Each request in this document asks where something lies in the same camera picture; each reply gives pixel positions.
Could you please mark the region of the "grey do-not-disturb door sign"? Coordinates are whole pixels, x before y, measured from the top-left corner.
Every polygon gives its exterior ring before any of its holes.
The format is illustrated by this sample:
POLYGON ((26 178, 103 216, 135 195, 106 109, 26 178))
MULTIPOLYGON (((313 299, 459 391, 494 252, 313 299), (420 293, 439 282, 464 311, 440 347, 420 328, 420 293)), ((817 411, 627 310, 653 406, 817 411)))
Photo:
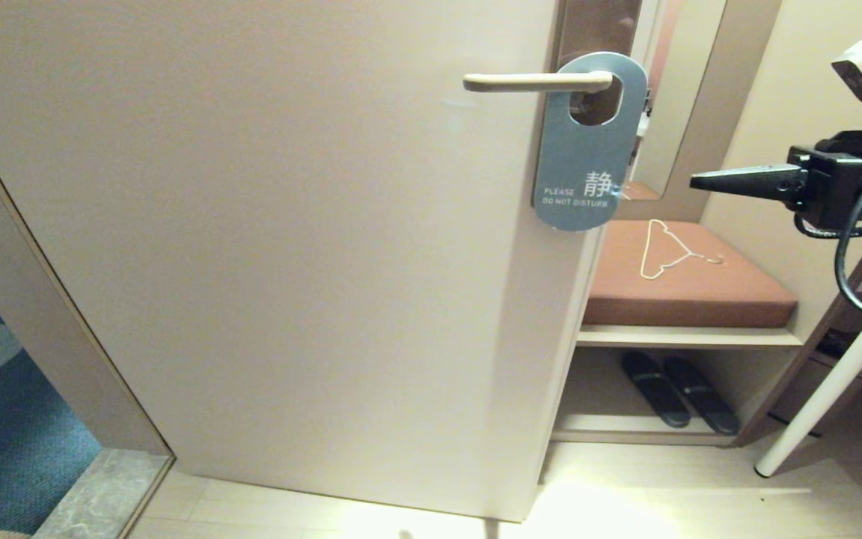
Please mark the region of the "grey do-not-disturb door sign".
POLYGON ((574 119, 571 90, 551 90, 545 99, 534 211, 551 228, 581 232, 606 224, 618 208, 649 82, 643 66, 619 52, 590 52, 558 72, 602 72, 622 89, 615 114, 601 125, 574 119))

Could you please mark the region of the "beige door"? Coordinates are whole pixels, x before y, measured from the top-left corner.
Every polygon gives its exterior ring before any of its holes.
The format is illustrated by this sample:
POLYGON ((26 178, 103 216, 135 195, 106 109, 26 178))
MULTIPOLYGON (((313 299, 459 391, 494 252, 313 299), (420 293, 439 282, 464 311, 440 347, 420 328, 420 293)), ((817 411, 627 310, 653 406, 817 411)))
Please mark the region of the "beige door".
POLYGON ((0 178, 199 475, 521 522, 602 225, 534 180, 561 0, 0 0, 0 178))

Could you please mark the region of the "brown seat cushion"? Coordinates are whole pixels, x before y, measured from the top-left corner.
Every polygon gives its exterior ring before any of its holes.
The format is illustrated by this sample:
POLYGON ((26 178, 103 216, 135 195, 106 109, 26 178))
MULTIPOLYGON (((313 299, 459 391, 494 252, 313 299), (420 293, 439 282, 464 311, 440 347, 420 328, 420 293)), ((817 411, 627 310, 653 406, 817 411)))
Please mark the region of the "brown seat cushion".
MULTIPOLYGON (((688 259, 657 281, 639 276, 647 221, 613 221, 584 312, 587 325, 695 328, 783 328, 798 304, 795 294, 703 225, 665 221, 693 250, 722 265, 688 259)), ((681 255, 655 232, 647 272, 681 255)))

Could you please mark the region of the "white table leg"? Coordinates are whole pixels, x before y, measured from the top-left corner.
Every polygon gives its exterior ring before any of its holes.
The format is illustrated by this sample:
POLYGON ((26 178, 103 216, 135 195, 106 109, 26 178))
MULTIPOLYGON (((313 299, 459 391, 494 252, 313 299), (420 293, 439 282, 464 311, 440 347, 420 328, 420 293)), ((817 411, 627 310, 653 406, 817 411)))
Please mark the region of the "white table leg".
POLYGON ((824 418, 843 392, 862 371, 862 330, 849 345, 837 365, 829 371, 824 382, 804 403, 800 412, 777 437, 769 450, 754 464, 754 471, 762 478, 770 478, 780 465, 801 444, 812 427, 824 418))

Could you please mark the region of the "black slipper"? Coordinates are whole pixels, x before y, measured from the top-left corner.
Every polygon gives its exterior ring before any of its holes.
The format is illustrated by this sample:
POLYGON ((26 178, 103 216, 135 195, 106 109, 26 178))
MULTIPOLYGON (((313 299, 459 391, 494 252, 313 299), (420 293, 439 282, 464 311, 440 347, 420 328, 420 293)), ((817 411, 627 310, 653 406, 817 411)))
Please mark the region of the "black slipper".
POLYGON ((684 395, 714 432, 722 436, 735 436, 739 432, 739 417, 697 364, 690 359, 671 356, 664 359, 664 370, 674 388, 684 395))
POLYGON ((629 350, 620 356, 620 367, 653 412, 668 427, 683 429, 690 425, 690 410, 654 359, 643 352, 629 350))

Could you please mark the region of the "grey marble threshold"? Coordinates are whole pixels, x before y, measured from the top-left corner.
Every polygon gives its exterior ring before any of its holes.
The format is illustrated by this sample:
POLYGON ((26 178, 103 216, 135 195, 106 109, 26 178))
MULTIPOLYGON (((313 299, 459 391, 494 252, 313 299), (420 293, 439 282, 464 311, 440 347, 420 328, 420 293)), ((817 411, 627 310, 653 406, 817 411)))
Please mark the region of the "grey marble threshold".
POLYGON ((174 464, 170 456, 103 449, 33 539, 124 539, 174 464))

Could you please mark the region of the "blue carpet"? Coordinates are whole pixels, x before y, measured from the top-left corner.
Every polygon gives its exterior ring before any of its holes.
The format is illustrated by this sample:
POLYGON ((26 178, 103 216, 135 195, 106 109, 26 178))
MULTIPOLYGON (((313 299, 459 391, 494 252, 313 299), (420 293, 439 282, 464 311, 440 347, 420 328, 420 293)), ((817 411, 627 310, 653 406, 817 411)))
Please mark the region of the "blue carpet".
POLYGON ((29 539, 100 443, 0 317, 0 539, 29 539))

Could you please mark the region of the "brown mirror frame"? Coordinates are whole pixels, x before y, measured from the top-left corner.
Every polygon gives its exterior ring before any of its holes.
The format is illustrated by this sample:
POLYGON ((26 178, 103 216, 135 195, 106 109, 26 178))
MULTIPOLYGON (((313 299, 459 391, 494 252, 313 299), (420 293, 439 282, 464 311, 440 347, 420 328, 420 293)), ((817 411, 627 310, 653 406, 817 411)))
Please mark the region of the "brown mirror frame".
POLYGON ((783 0, 727 0, 697 102, 667 193, 657 201, 622 201, 617 221, 698 222, 709 192, 692 189, 697 173, 721 170, 783 0))

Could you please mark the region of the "wall mirror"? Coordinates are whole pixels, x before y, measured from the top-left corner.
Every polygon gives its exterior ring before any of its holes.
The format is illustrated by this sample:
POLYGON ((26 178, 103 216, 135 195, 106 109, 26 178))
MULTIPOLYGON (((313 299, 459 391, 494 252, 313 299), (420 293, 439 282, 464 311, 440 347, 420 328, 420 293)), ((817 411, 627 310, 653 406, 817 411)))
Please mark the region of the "wall mirror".
POLYGON ((667 193, 727 0, 642 0, 633 59, 649 76, 623 201, 667 193))

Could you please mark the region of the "bronze door lock plate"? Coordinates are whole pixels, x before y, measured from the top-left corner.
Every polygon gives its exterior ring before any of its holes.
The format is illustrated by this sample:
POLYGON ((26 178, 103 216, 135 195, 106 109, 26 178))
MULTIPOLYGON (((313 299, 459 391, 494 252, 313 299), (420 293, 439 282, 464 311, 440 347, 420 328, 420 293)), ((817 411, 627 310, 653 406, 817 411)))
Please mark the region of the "bronze door lock plate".
MULTIPOLYGON (((557 67, 590 52, 619 52, 629 57, 641 4, 642 0, 563 0, 557 67)), ((572 119, 586 126, 608 122, 618 109, 622 89, 622 83, 615 81, 601 92, 572 94, 572 119)))

